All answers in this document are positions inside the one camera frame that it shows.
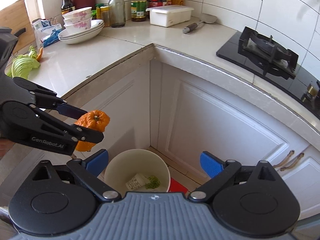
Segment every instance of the bottle label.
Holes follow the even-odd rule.
[[[143,18],[146,16],[147,1],[131,1],[131,17]]]
[[[73,6],[73,7],[69,8],[69,9],[66,9],[66,10],[61,11],[61,14],[64,15],[64,14],[66,14],[66,13],[68,13],[68,12],[74,11],[75,9],[76,9],[76,7]]]

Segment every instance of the floral bowl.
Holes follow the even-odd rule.
[[[63,17],[65,20],[67,20],[67,19],[70,19],[70,18],[74,18],[74,17],[86,15],[86,14],[91,13],[91,9],[92,9],[92,7],[81,8],[81,9],[74,10],[74,11],[72,11],[72,12],[68,12],[68,13],[66,13],[66,14],[63,14],[62,17]]]
[[[76,34],[79,32],[83,32],[91,28],[91,20],[92,20],[92,17],[79,23],[65,25],[65,28],[67,29],[69,34]]]
[[[87,20],[89,18],[91,18],[91,13],[85,14],[85,15],[81,15],[81,16],[78,16],[78,17],[74,17],[74,18],[70,18],[70,19],[66,19],[66,20],[63,20],[64,21],[64,26],[68,26],[68,25],[72,25],[72,24],[75,24],[75,23],[83,22],[84,20]]]

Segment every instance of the cabinet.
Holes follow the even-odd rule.
[[[82,108],[87,111],[99,109],[106,112],[110,116],[110,124],[106,127],[105,138],[101,143],[93,147],[91,152],[75,151],[76,156],[84,159],[104,148],[109,152],[109,159],[112,159],[125,150],[147,149],[150,146],[149,91],[149,64],[146,64],[85,104]],[[74,121],[71,118],[66,120],[69,124]],[[12,157],[19,151],[27,149],[25,146],[15,145],[11,150]],[[0,185],[0,205],[8,205],[28,174],[40,160],[44,159],[50,160],[53,165],[60,165],[65,164],[71,158],[66,155],[32,149]]]
[[[149,63],[141,66],[81,107],[86,111],[102,110],[110,116],[104,140],[90,152],[82,152],[84,157],[107,149],[111,160],[123,151],[150,146],[149,69]],[[81,153],[75,151],[75,155],[78,157]]]
[[[294,169],[279,173],[300,202],[300,218],[320,212],[316,149],[271,115],[221,87],[166,64],[161,68],[151,66],[151,83],[159,86],[151,90],[150,107],[160,105],[159,113],[151,112],[151,127],[158,123],[158,131],[151,132],[153,147],[202,177],[206,174],[199,156],[204,150],[242,165],[256,165],[262,159],[276,164],[292,149],[295,156],[306,150]]]

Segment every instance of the stack of bowls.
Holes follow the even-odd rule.
[[[58,38],[67,44],[87,41],[98,35],[104,26],[103,20],[92,20],[91,7],[68,12],[62,17],[66,29]]]

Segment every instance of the white countertop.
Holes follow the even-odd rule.
[[[216,56],[217,50],[236,30],[219,24],[205,24],[190,34],[182,33],[184,27],[197,20],[192,17],[188,22],[168,28],[150,25],[148,21],[127,21],[125,27],[104,28],[97,37],[80,44],[67,45],[59,41],[44,49],[41,67],[30,73],[29,80],[65,98],[75,87],[89,82],[92,75],[104,72],[139,53],[146,46],[155,44],[199,60],[207,64],[207,68],[222,70],[266,92],[282,106],[306,120],[320,138],[320,120],[300,103],[253,73]],[[278,120],[285,119],[285,116],[273,116]]]

